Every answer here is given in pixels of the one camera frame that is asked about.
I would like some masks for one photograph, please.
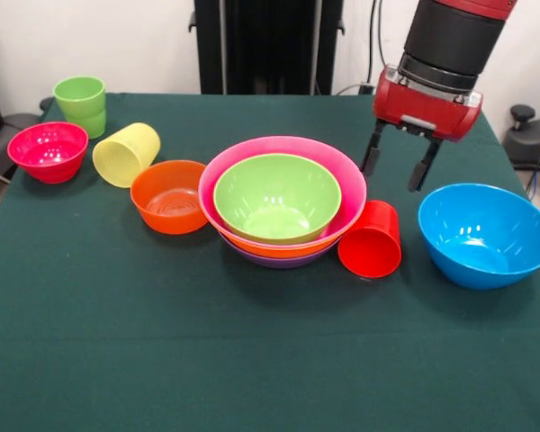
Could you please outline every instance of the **blue bowl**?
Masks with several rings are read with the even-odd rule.
[[[473,290],[508,286],[540,268],[540,211],[486,184],[451,184],[418,208],[428,253],[454,283]]]

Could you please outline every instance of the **bowl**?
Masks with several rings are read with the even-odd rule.
[[[451,184],[430,193],[418,225],[432,260],[454,283],[501,288],[540,268],[540,211],[487,184]]]
[[[186,234],[208,221],[198,203],[198,182],[206,165],[192,160],[168,160],[136,176],[130,198],[141,218],[163,234]]]
[[[341,202],[336,178],[300,156],[272,153],[246,158],[222,174],[214,205],[244,239],[275,245],[314,240]]]
[[[269,245],[242,238],[226,228],[216,211],[213,192],[220,176],[240,160],[268,153],[287,153],[308,158],[324,166],[337,179],[342,193],[340,209],[332,222],[313,241],[298,245]],[[366,204],[366,181],[352,159],[328,144],[303,137],[271,136],[249,139],[222,151],[204,170],[198,197],[208,221],[239,248],[261,257],[295,258],[321,251],[350,229]]]
[[[313,254],[307,256],[299,256],[297,258],[267,258],[265,256],[254,255],[247,252],[246,250],[240,249],[238,246],[228,240],[225,236],[222,236],[222,239],[226,242],[227,245],[229,245],[232,249],[238,252],[247,261],[256,264],[257,266],[274,269],[289,269],[306,266],[307,264],[310,264],[311,262],[316,261],[318,258],[322,257],[338,243],[338,241],[336,240],[334,241],[334,243],[324,247],[322,250],[314,252]]]
[[[8,143],[8,157],[29,176],[54,185],[70,180],[82,166],[88,134],[65,121],[49,121],[21,130]]]

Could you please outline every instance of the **red bowl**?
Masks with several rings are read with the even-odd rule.
[[[8,156],[29,176],[43,183],[63,183],[76,175],[88,147],[88,134],[65,121],[36,124],[8,143]]]

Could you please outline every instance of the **orange bowl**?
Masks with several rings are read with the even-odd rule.
[[[208,220],[198,201],[198,184],[206,165],[168,160],[142,171],[132,183],[130,198],[140,216],[163,234],[186,234]]]

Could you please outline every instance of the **stacked cups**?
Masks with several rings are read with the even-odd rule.
[[[72,76],[54,87],[54,97],[64,117],[82,127],[88,138],[98,138],[106,127],[104,82],[94,76]]]

